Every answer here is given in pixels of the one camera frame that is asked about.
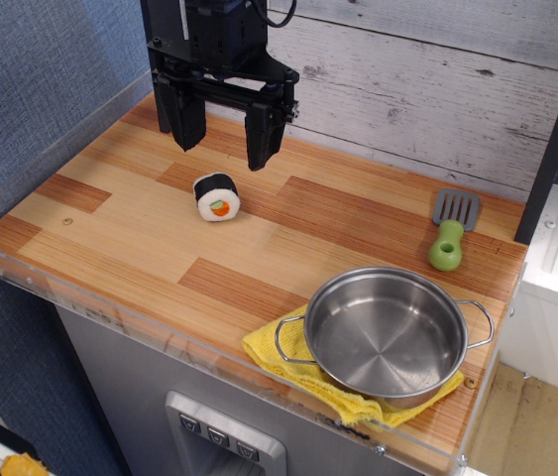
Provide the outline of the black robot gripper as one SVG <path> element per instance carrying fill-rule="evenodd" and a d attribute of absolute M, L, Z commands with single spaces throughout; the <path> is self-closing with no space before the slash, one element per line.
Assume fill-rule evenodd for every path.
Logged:
<path fill-rule="evenodd" d="M 266 1 L 185 1 L 190 61 L 166 59 L 152 72 L 159 115 L 176 143 L 188 151 L 206 134 L 205 105 L 244 111 L 251 171 L 261 170 L 281 145 L 285 122 L 298 116 L 298 73 L 267 51 Z"/>

